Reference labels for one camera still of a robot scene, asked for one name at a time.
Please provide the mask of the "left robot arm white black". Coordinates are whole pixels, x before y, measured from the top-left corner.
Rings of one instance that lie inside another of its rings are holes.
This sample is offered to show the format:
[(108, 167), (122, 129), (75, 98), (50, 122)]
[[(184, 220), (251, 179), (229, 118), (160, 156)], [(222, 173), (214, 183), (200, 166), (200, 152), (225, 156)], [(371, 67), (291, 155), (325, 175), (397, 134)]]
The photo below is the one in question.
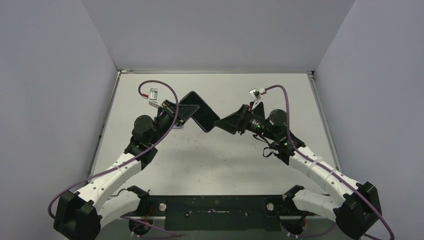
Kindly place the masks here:
[(184, 125), (199, 109), (197, 104), (159, 104), (155, 118), (136, 118), (129, 145), (105, 171), (93, 175), (75, 192), (66, 190), (58, 199), (53, 228), (69, 240), (94, 240), (101, 229), (128, 212), (144, 215), (149, 201), (140, 188), (114, 197), (128, 179), (141, 172), (155, 157), (160, 143), (173, 126)]

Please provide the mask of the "purple phone black screen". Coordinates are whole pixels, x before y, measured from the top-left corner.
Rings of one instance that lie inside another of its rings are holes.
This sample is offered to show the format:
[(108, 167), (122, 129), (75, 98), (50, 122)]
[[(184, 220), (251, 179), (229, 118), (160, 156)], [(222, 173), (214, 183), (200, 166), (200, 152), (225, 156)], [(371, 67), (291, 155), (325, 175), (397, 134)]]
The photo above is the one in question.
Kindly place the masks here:
[(263, 119), (265, 119), (265, 109), (264, 109), (264, 103), (260, 102), (255, 109), (252, 110), (252, 113), (256, 116), (259, 116)]

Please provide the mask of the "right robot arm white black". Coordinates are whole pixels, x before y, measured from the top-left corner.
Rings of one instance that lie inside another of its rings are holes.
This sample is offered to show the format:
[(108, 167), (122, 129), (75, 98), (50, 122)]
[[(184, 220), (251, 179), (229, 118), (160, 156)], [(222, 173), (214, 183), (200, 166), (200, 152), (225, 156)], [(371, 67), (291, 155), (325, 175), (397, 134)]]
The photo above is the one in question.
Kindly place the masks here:
[(359, 240), (382, 214), (377, 188), (343, 175), (320, 159), (290, 131), (290, 118), (282, 109), (274, 109), (267, 118), (258, 116), (248, 105), (216, 120), (214, 126), (230, 134), (246, 131), (268, 139), (271, 153), (287, 166), (298, 170), (320, 186), (326, 195), (293, 187), (285, 194), (282, 207), (290, 215), (308, 211), (327, 217), (349, 238)]

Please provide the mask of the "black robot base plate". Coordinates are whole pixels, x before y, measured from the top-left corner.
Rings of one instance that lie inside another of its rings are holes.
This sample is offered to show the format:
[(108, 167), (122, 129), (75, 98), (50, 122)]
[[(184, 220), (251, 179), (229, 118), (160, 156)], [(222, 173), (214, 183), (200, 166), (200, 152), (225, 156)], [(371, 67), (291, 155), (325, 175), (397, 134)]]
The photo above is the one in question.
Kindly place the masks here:
[(149, 195), (126, 216), (163, 220), (167, 231), (278, 232), (280, 224), (304, 227), (310, 213), (296, 210), (281, 195)]

